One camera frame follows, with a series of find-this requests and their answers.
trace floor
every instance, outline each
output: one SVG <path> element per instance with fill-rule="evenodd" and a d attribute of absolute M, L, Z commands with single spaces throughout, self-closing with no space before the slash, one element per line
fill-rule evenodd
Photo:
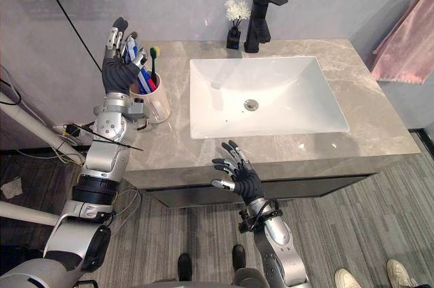
<path fill-rule="evenodd" d="M 434 284 L 434 160 L 414 138 L 423 151 L 417 157 L 328 196 L 282 202 L 313 287 L 334 287 L 333 273 L 339 267 L 349 269 L 362 287 L 390 287 L 389 258 L 402 262 L 419 283 Z M 49 212 L 60 211 L 78 172 L 78 167 L 57 161 L 1 158 L 1 183 L 17 175 L 23 181 L 24 194 L 11 202 Z M 117 209 L 133 195 L 119 197 Z M 112 238 L 103 266 L 86 278 L 104 288 L 174 278 L 178 256 L 188 252 L 194 281 L 230 283 L 236 243 L 246 248 L 248 266 L 262 271 L 252 235 L 237 231 L 240 207 L 166 209 L 144 194 L 139 211 Z M 42 248 L 49 233 L 48 226 L 1 219 L 2 244 Z"/>

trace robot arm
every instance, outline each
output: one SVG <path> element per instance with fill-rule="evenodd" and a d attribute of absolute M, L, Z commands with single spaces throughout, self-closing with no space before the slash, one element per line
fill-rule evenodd
<path fill-rule="evenodd" d="M 265 277 L 272 288 L 310 288 L 303 261 L 294 248 L 290 228 L 282 219 L 277 201 L 264 197 L 262 183 L 252 164 L 233 141 L 222 147 L 230 159 L 213 159 L 217 170 L 225 171 L 232 181 L 212 180 L 217 188 L 241 196 L 248 210 L 240 211 L 239 231 L 253 232 L 264 266 Z"/>
<path fill-rule="evenodd" d="M 104 221 L 111 217 L 117 187 L 130 156 L 137 122 L 145 118 L 143 101 L 132 102 L 129 88 L 146 62 L 139 50 L 129 64 L 121 58 L 122 38 L 128 23 L 118 18 L 106 43 L 102 81 L 104 104 L 94 109 L 94 141 L 73 198 L 68 200 L 45 246 L 43 259 L 22 263 L 0 277 L 0 288 L 74 287 L 86 272 L 101 266 L 111 232 Z"/>

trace white flower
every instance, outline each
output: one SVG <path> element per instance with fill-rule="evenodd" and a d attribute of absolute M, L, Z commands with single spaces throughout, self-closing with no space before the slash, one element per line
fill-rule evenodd
<path fill-rule="evenodd" d="M 226 9 L 228 9 L 228 8 L 230 8 L 230 7 L 233 7 L 234 5 L 236 5 L 236 3 L 235 3 L 234 0 L 228 0 L 228 1 L 226 1 L 226 2 L 224 3 L 224 7 L 225 7 Z"/>
<path fill-rule="evenodd" d="M 241 10 L 239 9 L 239 6 L 234 1 L 233 4 L 228 4 L 228 7 L 226 7 L 226 17 L 228 18 L 229 21 L 240 19 L 240 15 L 241 15 Z"/>
<path fill-rule="evenodd" d="M 240 1 L 238 3 L 238 7 L 240 10 L 240 19 L 249 19 L 250 18 L 250 9 L 249 9 L 249 6 L 247 5 L 247 2 Z"/>

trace white pipe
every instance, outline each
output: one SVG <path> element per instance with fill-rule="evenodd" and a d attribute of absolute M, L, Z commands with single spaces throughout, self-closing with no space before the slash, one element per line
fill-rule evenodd
<path fill-rule="evenodd" d="M 43 225 L 56 225 L 59 219 L 58 215 L 52 213 L 34 210 L 19 205 L 0 201 L 0 217 L 24 220 L 25 222 L 35 222 Z"/>
<path fill-rule="evenodd" d="M 2 102 L 14 103 L 5 94 L 0 92 L 0 100 Z M 18 105 L 0 104 L 0 109 L 9 115 L 12 119 L 17 121 L 23 127 L 27 128 L 30 132 L 40 137 L 43 141 L 47 142 L 51 147 L 57 148 L 62 154 L 66 154 L 68 158 L 74 162 L 82 164 L 85 158 L 82 154 L 76 151 L 69 144 L 64 142 L 53 131 L 48 129 L 45 125 L 34 119 L 27 114 L 25 110 Z"/>

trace gray wall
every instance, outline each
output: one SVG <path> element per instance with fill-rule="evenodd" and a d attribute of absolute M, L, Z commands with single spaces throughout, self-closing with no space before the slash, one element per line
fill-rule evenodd
<path fill-rule="evenodd" d="M 130 29 L 137 30 L 140 38 L 146 40 L 225 40 L 229 27 L 222 7 L 226 0 L 60 1 L 99 62 L 108 29 L 118 16 L 128 19 Z M 267 20 L 272 39 L 350 39 L 369 65 L 372 50 L 410 2 L 290 0 L 289 5 L 271 5 Z M 56 2 L 0 0 L 0 9 L 1 63 L 11 71 L 29 99 L 35 100 L 35 106 L 53 124 L 91 120 L 93 106 L 103 95 L 99 72 Z M 245 23 L 241 27 L 242 37 L 246 26 Z M 423 106 L 419 100 L 430 86 L 432 82 L 416 86 L 417 92 L 414 85 L 384 86 L 408 127 L 429 124 L 426 109 L 434 110 L 434 103 Z M 401 109 L 402 91 L 409 97 L 404 107 L 412 106 L 411 109 Z M 1 120 L 4 125 L 8 123 L 4 117 Z M 21 140 L 19 134 L 16 142 L 21 147 L 38 146 L 28 138 Z M 10 143 L 2 140 L 1 147 L 9 148 Z"/>

